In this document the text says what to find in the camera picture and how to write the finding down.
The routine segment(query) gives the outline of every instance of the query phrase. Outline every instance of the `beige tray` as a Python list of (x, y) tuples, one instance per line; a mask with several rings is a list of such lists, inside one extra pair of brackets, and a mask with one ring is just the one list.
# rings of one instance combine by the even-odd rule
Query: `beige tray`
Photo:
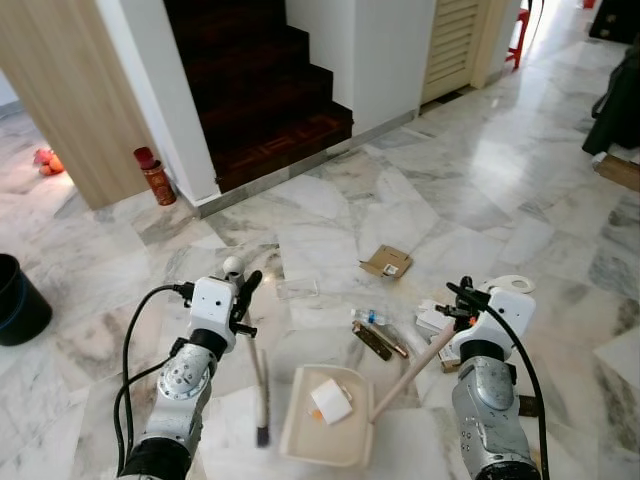
[[(353, 397), (353, 412), (327, 425), (309, 415), (315, 409), (311, 391), (329, 378)], [(328, 365), (305, 365), (296, 370), (280, 453), (289, 458), (334, 467), (366, 467), (373, 446), (373, 385), (358, 372)]]

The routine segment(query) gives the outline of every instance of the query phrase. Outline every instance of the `wooden wall panel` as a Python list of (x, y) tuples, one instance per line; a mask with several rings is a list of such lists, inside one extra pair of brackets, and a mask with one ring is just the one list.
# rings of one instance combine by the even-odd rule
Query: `wooden wall panel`
[(0, 68), (92, 208), (147, 188), (152, 148), (94, 0), (2, 0)]

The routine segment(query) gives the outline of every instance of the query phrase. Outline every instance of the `red cylindrical can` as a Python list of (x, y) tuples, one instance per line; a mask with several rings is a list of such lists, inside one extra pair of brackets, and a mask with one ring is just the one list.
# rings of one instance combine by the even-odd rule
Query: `red cylindrical can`
[(151, 149), (148, 147), (138, 148), (133, 152), (133, 155), (138, 160), (140, 169), (156, 196), (158, 205), (171, 205), (174, 203), (176, 195), (173, 193), (169, 178), (164, 171), (164, 166), (160, 160), (153, 158)]

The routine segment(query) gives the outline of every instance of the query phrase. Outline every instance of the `orange object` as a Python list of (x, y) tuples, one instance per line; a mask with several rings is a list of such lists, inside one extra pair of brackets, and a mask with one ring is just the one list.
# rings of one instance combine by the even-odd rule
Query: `orange object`
[(527, 33), (527, 26), (529, 25), (530, 15), (531, 12), (526, 8), (521, 8), (520, 13), (518, 14), (517, 22), (522, 22), (522, 27), (520, 28), (520, 38), (518, 39), (518, 46), (516, 48), (509, 48), (510, 55), (508, 55), (507, 59), (505, 60), (506, 62), (508, 62), (509, 60), (514, 60), (514, 70), (520, 67), (520, 57), (522, 56), (522, 48), (524, 46), (524, 35), (525, 33)]
[(176, 195), (173, 193), (169, 178), (164, 171), (164, 166), (160, 160), (154, 158), (151, 149), (148, 147), (138, 148), (133, 152), (133, 155), (136, 157), (147, 183), (156, 196), (158, 205), (164, 206), (174, 203)]
[(311, 417), (314, 420), (324, 420), (324, 417), (322, 416), (322, 412), (320, 412), (320, 410), (315, 409), (313, 412), (311, 412)]
[(33, 164), (40, 165), (40, 173), (46, 177), (64, 172), (64, 165), (51, 149), (39, 148), (33, 156)]

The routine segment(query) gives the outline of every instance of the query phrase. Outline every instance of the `stair step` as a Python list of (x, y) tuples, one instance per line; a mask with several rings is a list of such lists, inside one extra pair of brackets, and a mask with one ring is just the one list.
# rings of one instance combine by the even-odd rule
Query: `stair step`
[(185, 62), (185, 72), (194, 96), (203, 89), (222, 95), (251, 88), (264, 75), (308, 63), (309, 34), (287, 27), (265, 42), (208, 49), (205, 55)]
[(265, 79), (244, 95), (194, 96), (209, 148), (250, 141), (265, 128), (277, 128), (331, 101), (333, 73), (307, 65), (275, 79)]
[(236, 149), (211, 148), (222, 192), (289, 166), (351, 137), (350, 110), (327, 102)]
[(198, 14), (171, 20), (173, 34), (183, 58), (204, 49), (259, 39), (286, 27), (284, 2), (235, 2), (214, 4)]
[(271, 4), (274, 8), (284, 9), (283, 0), (164, 0), (169, 18), (181, 19), (203, 15), (229, 6)]

